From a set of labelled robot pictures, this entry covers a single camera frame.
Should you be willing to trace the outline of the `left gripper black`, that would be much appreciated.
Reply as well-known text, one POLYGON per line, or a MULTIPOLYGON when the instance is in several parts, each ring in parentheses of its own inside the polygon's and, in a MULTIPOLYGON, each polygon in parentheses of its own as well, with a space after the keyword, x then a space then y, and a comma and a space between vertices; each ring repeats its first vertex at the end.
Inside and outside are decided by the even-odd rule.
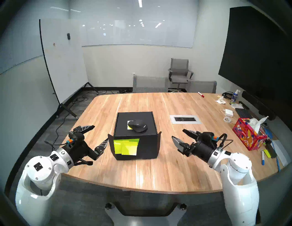
MULTIPOLYGON (((95 128, 94 125, 87 125, 87 126, 78 126, 73 129, 73 133, 81 133, 85 134, 95 128)), ((69 156, 72 159, 73 165, 74 166, 79 166, 79 165, 88 165, 92 166, 93 161, 85 161, 83 160, 83 157, 90 157, 95 161, 95 159, 98 159, 103 153, 104 150, 107 147, 108 144, 108 138, 105 139, 99 146, 97 146, 94 150, 92 150, 85 141, 82 142, 76 142, 74 145, 63 145, 62 149, 64 149, 69 156)))

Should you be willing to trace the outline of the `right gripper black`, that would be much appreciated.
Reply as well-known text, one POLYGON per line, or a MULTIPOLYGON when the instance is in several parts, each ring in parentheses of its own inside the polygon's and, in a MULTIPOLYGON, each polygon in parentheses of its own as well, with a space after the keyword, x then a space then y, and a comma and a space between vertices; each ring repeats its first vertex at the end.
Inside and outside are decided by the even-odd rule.
MULTIPOLYGON (((183 129, 183 133, 192 139, 198 139, 201 136, 201 132, 192 131, 183 129)), ((183 142, 179 138, 174 136, 171 137, 174 145, 177 147, 177 150, 187 157, 194 155, 203 160, 204 162, 208 162, 212 153, 217 149, 217 141, 211 140, 209 143, 205 144, 202 141, 192 142, 191 145, 183 142)))

